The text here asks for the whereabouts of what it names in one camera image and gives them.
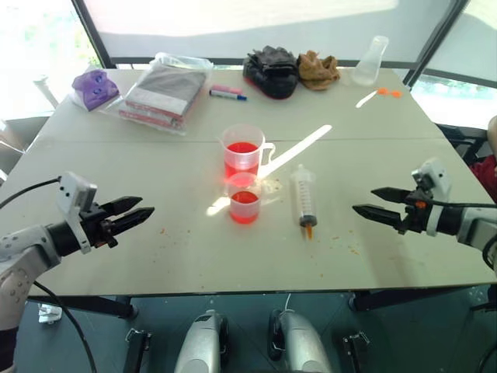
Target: red liquid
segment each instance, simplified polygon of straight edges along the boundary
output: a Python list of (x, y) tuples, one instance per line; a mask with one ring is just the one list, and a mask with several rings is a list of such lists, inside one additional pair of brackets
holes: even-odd
[[(257, 150), (257, 146), (250, 142), (235, 142), (228, 146), (228, 149), (235, 153), (250, 153)], [(259, 164), (250, 167), (249, 169), (237, 169), (233, 166), (228, 165), (226, 162), (224, 163), (224, 171), (226, 173), (226, 177), (233, 176), (236, 173), (253, 173), (257, 175), (257, 170), (259, 169)]]
[[(236, 200), (237, 202), (239, 202), (241, 204), (251, 204), (253, 202), (256, 202), (259, 198), (252, 192), (248, 192), (247, 190), (242, 190), (240, 192), (233, 194), (233, 196), (231, 196), (231, 199)], [(233, 220), (235, 220), (237, 223), (250, 224), (254, 220), (257, 219), (257, 216), (259, 215), (259, 213), (254, 214), (253, 216), (242, 217), (242, 216), (235, 215), (230, 211), (230, 215), (233, 218)]]

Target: purple object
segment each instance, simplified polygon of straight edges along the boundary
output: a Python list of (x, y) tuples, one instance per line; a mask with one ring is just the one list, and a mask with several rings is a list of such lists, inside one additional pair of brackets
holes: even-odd
[(91, 70), (76, 77), (72, 88), (88, 111), (119, 95), (116, 83), (107, 78), (103, 70)]

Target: white table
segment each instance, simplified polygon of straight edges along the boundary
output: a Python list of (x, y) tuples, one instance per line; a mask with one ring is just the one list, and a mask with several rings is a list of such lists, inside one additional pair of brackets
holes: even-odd
[[(129, 78), (129, 71), (116, 71), (121, 72)], [(381, 76), (390, 79), (391, 74), (383, 71)], [(216, 81), (226, 82), (223, 77), (224, 73), (216, 74)], [(345, 118), (359, 113), (355, 108), (345, 110), (331, 104), (328, 96), (339, 97), (342, 87), (335, 88), (320, 96), (322, 105), (330, 102), (328, 114), (341, 110), (344, 113), (336, 116)], [(343, 89), (345, 96), (351, 95), (348, 89), (353, 88)], [(495, 282), (481, 253), (458, 244), (454, 237), (432, 238), (414, 232), (398, 235), (351, 208), (353, 204), (372, 203), (403, 212), (403, 206), (388, 204), (370, 190), (386, 186), (414, 189), (410, 172), (431, 156), (443, 161), (454, 181), (452, 200), (490, 202), (408, 94), (400, 100), (391, 98), (388, 105), (381, 100), (389, 98), (375, 97), (377, 102), (362, 108), (371, 105), (369, 122), (329, 122), (335, 128), (323, 139), (266, 177), (268, 193), (254, 224), (235, 224), (226, 209), (209, 216), (208, 207), (223, 189), (221, 147), (215, 134), (238, 119), (260, 124), (256, 114), (268, 113), (264, 107), (310, 103), (309, 97), (316, 93), (299, 89), (296, 95), (286, 102), (272, 103), (255, 92), (248, 93), (251, 101), (246, 105), (253, 106), (250, 119), (231, 109), (245, 103), (202, 98), (195, 108), (198, 127), (184, 138), (99, 113), (83, 113), (68, 102), (62, 103), (0, 189), (0, 200), (22, 187), (71, 170), (99, 186), (99, 203), (137, 195), (144, 198), (141, 205), (154, 206), (156, 211), (143, 225), (117, 236), (116, 248), (104, 246), (88, 255), (68, 256), (40, 282), (59, 295), (358, 290)], [(207, 104), (225, 113), (222, 125), (208, 120), (200, 123), (203, 108), (208, 111), (206, 117), (214, 118), (214, 109)], [(380, 109), (373, 108), (376, 104), (392, 106), (399, 110), (397, 116), (404, 118), (390, 128), (395, 136), (380, 120), (390, 114), (386, 109), (379, 114)], [(402, 116), (400, 106), (410, 114)], [(319, 114), (320, 120), (297, 126), (298, 121), (281, 113), (286, 123), (267, 121), (265, 127), (268, 138), (276, 141), (276, 155), (323, 124), (325, 118)], [(278, 130), (283, 125), (291, 131)], [(312, 242), (303, 238), (292, 215), (289, 175), (298, 163), (318, 177), (318, 226)], [(5, 207), (0, 215), (0, 235), (27, 225), (60, 221), (54, 198), (54, 187), (47, 186)], [(38, 294), (32, 290), (31, 295)]]

